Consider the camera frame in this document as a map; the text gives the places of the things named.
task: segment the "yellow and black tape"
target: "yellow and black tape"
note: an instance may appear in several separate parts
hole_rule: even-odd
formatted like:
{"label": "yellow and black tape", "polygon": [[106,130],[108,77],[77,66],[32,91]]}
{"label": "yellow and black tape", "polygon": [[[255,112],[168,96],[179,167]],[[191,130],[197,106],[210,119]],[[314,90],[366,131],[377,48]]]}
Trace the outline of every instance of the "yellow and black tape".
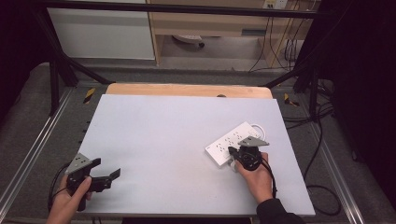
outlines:
{"label": "yellow and black tape", "polygon": [[300,106],[298,102],[293,102],[289,99],[289,95],[285,93],[285,104],[286,105],[294,105],[294,106]]}
{"label": "yellow and black tape", "polygon": [[84,102],[82,102],[82,103],[85,105],[88,104],[90,102],[94,92],[95,92],[95,88],[90,88],[87,91],[87,94],[85,95]]}

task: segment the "white cable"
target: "white cable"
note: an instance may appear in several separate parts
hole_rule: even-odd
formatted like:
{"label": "white cable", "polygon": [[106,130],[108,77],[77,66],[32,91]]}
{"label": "white cable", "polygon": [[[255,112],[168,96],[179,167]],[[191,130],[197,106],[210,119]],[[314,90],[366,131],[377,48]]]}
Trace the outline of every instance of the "white cable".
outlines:
{"label": "white cable", "polygon": [[252,127],[256,127],[259,128],[260,130],[262,130],[262,141],[265,141],[265,130],[262,126],[258,125],[258,124],[250,124],[250,126]]}

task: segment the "gray floor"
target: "gray floor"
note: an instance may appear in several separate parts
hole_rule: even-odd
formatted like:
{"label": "gray floor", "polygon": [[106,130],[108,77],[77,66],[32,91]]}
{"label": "gray floor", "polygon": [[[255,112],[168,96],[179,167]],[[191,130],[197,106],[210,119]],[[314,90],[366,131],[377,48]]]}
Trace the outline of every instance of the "gray floor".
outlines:
{"label": "gray floor", "polygon": [[[163,64],[160,66],[143,66],[129,64],[121,67],[94,66],[92,70],[104,77],[120,82],[155,82],[155,83],[192,83],[257,86],[286,70],[263,70],[247,73],[256,62],[260,51],[257,40],[233,39],[223,37],[205,38],[205,47],[198,49],[193,45],[176,42],[171,37],[165,39]],[[265,67],[261,60],[258,68]],[[79,142],[84,137],[83,130],[88,129],[89,121],[106,86],[97,86],[89,104],[82,103],[92,80],[79,74],[81,85],[73,90],[71,99],[50,135],[47,144],[37,158],[35,165],[27,176],[20,193],[10,207],[7,218],[27,217],[46,218],[47,197],[50,181],[58,167],[74,157]],[[284,93],[290,99],[298,101],[290,86],[294,79],[273,89],[274,97],[279,102],[285,117],[304,117],[300,106],[284,104]],[[50,112],[50,80],[48,67],[41,66],[32,72],[26,83],[21,99],[11,108],[7,118],[0,127],[0,192],[4,192],[8,183],[23,162],[35,138],[44,126]],[[355,162],[347,141],[340,130],[337,119],[327,117],[323,120],[324,137],[332,150],[337,164],[349,185],[349,188],[367,223],[396,223],[396,214],[389,205],[374,178],[364,163]],[[295,151],[300,169],[303,171],[317,145],[309,125],[289,130],[290,141]],[[332,180],[318,156],[309,171],[307,184],[320,184],[333,189]],[[335,201],[326,192],[312,190],[313,203],[327,211],[335,209]],[[346,213],[328,217],[318,213],[315,217],[305,217],[307,222],[348,223]]]}

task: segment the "white power strip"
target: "white power strip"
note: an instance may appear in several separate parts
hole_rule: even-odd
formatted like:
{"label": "white power strip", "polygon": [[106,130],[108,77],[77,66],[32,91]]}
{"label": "white power strip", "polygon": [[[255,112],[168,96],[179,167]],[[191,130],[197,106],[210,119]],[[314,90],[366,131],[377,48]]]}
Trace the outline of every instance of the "white power strip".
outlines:
{"label": "white power strip", "polygon": [[205,151],[215,161],[218,167],[221,167],[232,159],[228,151],[228,147],[239,148],[240,146],[238,145],[238,142],[249,136],[256,138],[261,137],[260,134],[250,126],[250,124],[244,122],[229,133],[226,133],[214,143],[210,144],[205,148]]}

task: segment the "human hand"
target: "human hand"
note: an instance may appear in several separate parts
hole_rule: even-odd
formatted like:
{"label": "human hand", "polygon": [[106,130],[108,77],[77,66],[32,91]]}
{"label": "human hand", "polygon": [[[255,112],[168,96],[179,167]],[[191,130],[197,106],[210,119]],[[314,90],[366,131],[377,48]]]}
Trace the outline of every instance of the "human hand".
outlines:
{"label": "human hand", "polygon": [[[262,152],[263,162],[268,161],[268,154]],[[247,181],[248,189],[257,203],[272,199],[272,178],[264,166],[260,165],[255,171],[246,170],[243,165],[235,160],[236,169]]]}
{"label": "human hand", "polygon": [[61,180],[59,187],[61,191],[55,196],[53,206],[49,212],[47,224],[70,223],[73,215],[78,209],[78,204],[82,197],[87,194],[87,200],[91,199],[91,194],[87,193],[92,182],[90,176],[86,177],[85,180],[79,185],[73,196],[70,196],[70,193],[67,191],[66,182],[67,175],[65,175]]}

